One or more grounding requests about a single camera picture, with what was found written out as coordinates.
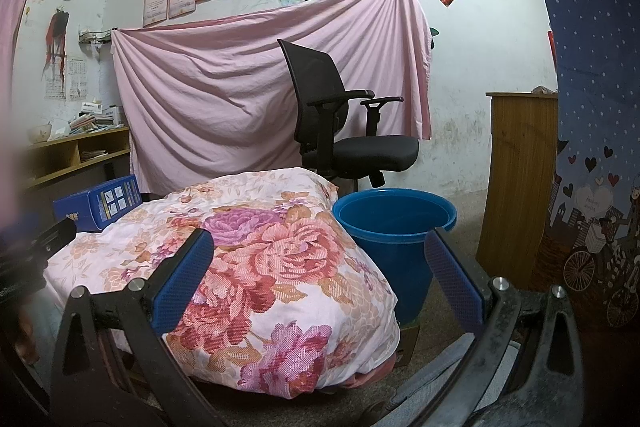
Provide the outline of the wooden shelf unit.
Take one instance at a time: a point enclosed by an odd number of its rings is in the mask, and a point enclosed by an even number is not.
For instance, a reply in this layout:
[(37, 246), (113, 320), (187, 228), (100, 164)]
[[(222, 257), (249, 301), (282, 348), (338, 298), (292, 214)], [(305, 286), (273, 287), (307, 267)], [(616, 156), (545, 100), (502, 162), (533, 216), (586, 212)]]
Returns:
[(129, 128), (125, 126), (31, 145), (22, 156), (23, 186), (48, 184), (129, 152)]

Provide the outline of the red tassel wall ornament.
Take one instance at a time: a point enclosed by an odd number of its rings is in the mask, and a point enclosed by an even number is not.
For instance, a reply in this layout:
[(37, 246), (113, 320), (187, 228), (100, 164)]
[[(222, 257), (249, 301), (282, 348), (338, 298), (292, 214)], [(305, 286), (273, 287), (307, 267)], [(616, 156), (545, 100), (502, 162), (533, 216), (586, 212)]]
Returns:
[(43, 68), (55, 67), (64, 78), (66, 59), (66, 29), (68, 14), (63, 9), (56, 9), (53, 13), (46, 33), (46, 62)]

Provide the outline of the ceramic bowl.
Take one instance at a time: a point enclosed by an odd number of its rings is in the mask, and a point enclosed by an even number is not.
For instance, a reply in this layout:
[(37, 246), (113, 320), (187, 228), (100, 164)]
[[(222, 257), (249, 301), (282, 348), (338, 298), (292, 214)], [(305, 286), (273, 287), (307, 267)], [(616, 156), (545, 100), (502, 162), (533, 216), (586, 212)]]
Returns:
[(52, 126), (50, 124), (40, 124), (27, 130), (27, 139), (30, 144), (46, 143), (51, 136)]

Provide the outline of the blue plastic bucket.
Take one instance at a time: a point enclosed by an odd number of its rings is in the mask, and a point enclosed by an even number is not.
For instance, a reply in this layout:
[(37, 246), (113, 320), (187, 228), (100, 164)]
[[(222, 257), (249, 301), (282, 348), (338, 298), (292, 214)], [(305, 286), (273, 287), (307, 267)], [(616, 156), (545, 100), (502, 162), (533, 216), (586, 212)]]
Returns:
[(428, 192), (377, 188), (341, 197), (332, 213), (390, 283), (397, 321), (414, 321), (433, 278), (424, 257), (425, 237), (436, 228), (451, 230), (457, 223), (456, 207)]

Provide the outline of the blue cardboard box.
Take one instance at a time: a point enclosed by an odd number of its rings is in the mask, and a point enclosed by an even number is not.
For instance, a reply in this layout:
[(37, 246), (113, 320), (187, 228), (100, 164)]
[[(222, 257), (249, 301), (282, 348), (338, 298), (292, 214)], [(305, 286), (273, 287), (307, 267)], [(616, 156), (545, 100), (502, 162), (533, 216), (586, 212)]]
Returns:
[(54, 217), (70, 218), (78, 232), (101, 232), (142, 204), (133, 174), (96, 185), (53, 202)]

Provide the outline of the floral pink tablecloth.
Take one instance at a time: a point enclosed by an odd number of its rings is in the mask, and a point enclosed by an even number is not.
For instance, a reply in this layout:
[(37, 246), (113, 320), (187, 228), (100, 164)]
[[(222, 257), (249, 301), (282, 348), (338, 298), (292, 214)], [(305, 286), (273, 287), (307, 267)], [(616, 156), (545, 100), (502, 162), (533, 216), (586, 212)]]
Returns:
[(50, 260), (47, 288), (58, 303), (80, 285), (119, 291), (203, 229), (213, 261), (165, 336), (189, 376), (284, 399), (374, 383), (396, 361), (397, 299), (333, 217), (337, 196), (302, 168), (196, 184), (77, 235)]

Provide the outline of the wooden cabinet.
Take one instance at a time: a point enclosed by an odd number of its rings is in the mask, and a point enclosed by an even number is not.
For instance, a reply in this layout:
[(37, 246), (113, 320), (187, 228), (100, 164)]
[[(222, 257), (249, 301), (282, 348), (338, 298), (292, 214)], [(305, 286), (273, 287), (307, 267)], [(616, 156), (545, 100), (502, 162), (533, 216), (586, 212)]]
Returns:
[(528, 286), (544, 234), (558, 139), (555, 94), (489, 92), (491, 153), (476, 260), (491, 277)]

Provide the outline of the pink hanging bedsheet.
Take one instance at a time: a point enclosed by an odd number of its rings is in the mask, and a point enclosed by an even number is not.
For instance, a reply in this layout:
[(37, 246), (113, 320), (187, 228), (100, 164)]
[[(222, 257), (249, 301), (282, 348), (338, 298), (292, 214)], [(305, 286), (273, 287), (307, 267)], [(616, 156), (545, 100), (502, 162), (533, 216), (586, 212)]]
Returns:
[(312, 0), (221, 20), (121, 29), (112, 55), (142, 191), (293, 167), (294, 87), (280, 44), (329, 54), (349, 90), (398, 95), (381, 130), (426, 140), (431, 33), (419, 0)]

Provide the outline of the stack of books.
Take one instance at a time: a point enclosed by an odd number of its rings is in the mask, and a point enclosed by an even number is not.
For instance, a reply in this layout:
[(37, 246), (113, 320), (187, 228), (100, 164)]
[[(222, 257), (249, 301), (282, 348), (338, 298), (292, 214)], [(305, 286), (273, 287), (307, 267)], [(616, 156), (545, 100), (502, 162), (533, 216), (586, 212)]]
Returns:
[(125, 117), (122, 116), (122, 109), (118, 105), (103, 106), (100, 103), (84, 102), (78, 116), (68, 127), (70, 134), (81, 134), (113, 129), (123, 124)]

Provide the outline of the blue patterned curtain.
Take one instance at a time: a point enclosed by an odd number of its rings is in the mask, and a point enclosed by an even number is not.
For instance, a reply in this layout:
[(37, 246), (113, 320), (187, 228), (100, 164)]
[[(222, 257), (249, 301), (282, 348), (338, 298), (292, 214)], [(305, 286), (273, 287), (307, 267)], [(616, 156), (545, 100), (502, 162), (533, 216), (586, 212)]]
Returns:
[(559, 284), (582, 343), (639, 330), (639, 0), (544, 0), (558, 74), (559, 152), (532, 284)]

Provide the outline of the black office chair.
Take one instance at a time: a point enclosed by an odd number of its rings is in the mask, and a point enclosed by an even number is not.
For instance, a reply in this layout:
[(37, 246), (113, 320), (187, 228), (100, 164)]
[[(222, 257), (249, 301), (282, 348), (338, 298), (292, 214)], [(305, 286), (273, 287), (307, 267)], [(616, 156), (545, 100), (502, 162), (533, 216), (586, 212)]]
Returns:
[[(280, 39), (297, 102), (294, 140), (302, 166), (329, 181), (367, 178), (374, 188), (384, 173), (408, 170), (418, 159), (419, 140), (378, 134), (382, 108), (404, 101), (400, 95), (377, 96), (372, 90), (347, 90), (333, 58), (321, 51)], [(349, 103), (367, 111), (362, 135), (337, 139), (347, 124)]]

